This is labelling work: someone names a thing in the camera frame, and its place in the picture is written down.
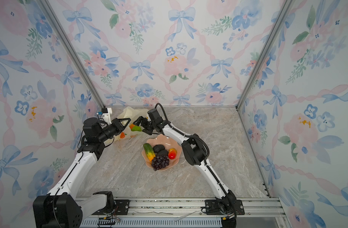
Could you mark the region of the yellow plastic bag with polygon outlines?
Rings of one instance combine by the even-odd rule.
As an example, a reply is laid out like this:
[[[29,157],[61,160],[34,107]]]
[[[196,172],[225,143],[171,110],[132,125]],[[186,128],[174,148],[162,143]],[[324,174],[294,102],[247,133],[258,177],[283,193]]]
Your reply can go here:
[[[129,138],[134,138],[138,135],[143,135],[144,132],[132,132],[130,129],[130,125],[133,124],[133,122],[140,116],[146,117],[148,119],[148,109],[133,109],[131,107],[126,107],[118,116],[117,118],[130,118],[131,121],[129,123],[129,125],[127,126],[127,128],[120,133],[118,136],[115,136],[114,139],[115,141],[119,141],[119,140],[125,140],[125,139],[129,139]]]

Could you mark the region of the red yellow peach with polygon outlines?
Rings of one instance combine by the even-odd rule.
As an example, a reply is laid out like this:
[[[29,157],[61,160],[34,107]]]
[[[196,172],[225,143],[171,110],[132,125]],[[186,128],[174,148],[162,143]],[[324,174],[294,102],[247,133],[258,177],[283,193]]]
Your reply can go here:
[[[168,151],[168,158],[174,160],[177,157],[177,150],[175,148],[170,148]]]

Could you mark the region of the dark avocado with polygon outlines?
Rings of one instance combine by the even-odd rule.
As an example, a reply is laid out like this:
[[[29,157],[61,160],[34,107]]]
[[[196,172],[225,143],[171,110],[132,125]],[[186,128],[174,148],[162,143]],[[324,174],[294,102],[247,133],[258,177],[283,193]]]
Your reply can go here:
[[[162,150],[156,154],[157,157],[168,157],[169,152],[167,150]]]
[[[165,147],[162,144],[157,144],[153,147],[153,151],[155,154],[158,154],[160,151],[163,151],[163,150],[165,150]]]

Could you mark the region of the green custard apple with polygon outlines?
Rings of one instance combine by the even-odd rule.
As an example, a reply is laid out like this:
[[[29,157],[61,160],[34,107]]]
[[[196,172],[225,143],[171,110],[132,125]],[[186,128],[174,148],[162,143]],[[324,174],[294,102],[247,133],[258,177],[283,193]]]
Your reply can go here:
[[[139,126],[134,125],[134,126],[131,128],[131,131],[132,131],[132,132],[141,132],[142,129],[141,129],[141,127],[139,127]]]

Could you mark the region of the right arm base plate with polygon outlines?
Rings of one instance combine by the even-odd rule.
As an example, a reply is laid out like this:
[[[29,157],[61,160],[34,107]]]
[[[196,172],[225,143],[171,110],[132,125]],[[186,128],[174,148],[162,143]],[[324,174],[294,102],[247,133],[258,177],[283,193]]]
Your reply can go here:
[[[234,203],[225,203],[218,199],[207,199],[204,201],[205,206],[202,208],[202,213],[206,215],[223,215],[230,216],[233,213],[236,215],[244,215],[245,210],[242,201],[237,199]]]

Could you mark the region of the pink scalloped plate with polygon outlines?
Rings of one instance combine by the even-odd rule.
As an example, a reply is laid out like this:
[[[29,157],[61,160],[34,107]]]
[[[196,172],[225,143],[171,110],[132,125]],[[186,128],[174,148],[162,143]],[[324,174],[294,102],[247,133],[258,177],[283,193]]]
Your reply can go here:
[[[142,156],[154,171],[165,171],[179,163],[182,147],[172,138],[159,135],[143,144]]]

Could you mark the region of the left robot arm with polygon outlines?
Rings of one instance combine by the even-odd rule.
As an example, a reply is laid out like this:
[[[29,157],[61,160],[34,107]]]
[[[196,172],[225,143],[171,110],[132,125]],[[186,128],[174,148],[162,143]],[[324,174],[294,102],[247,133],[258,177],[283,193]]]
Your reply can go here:
[[[110,216],[116,211],[111,191],[96,192],[80,202],[76,201],[76,196],[106,148],[105,142],[119,136],[130,121],[130,118],[115,118],[107,123],[95,117],[84,121],[81,145],[72,165],[46,195],[38,196],[33,202],[36,227],[78,228],[84,219],[96,212]]]

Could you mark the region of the purple grape bunch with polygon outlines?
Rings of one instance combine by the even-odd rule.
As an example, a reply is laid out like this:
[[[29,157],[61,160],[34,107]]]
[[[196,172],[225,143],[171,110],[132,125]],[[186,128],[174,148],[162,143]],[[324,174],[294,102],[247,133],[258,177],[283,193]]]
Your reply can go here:
[[[155,157],[151,161],[151,166],[153,167],[154,171],[163,169],[169,165],[170,159],[167,157]]]

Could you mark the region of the green yellow cucumber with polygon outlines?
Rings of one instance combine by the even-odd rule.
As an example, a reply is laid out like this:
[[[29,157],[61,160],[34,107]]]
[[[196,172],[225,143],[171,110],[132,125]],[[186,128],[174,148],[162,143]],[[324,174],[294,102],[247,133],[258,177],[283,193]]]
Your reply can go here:
[[[153,147],[152,147],[149,143],[145,143],[145,144],[143,145],[143,148],[144,148],[146,157],[147,157],[148,160],[151,162],[151,161],[156,157],[156,154],[155,154],[155,152],[154,152]]]

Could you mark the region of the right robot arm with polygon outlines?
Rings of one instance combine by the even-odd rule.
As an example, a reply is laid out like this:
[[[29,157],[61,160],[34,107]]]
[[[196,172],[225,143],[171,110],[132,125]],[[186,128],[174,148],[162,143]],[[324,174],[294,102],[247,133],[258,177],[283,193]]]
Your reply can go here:
[[[223,183],[209,161],[209,147],[198,135],[187,134],[174,127],[161,117],[148,120],[139,117],[133,125],[143,128],[143,132],[152,135],[154,131],[174,139],[181,145],[186,161],[194,166],[210,185],[221,214],[227,217],[245,214],[242,201]]]

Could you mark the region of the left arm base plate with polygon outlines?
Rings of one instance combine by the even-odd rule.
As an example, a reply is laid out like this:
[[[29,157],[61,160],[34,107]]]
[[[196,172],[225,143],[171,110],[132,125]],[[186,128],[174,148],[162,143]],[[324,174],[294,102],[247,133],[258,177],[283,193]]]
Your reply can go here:
[[[130,200],[116,199],[108,202],[107,205],[98,212],[101,215],[128,215]]]

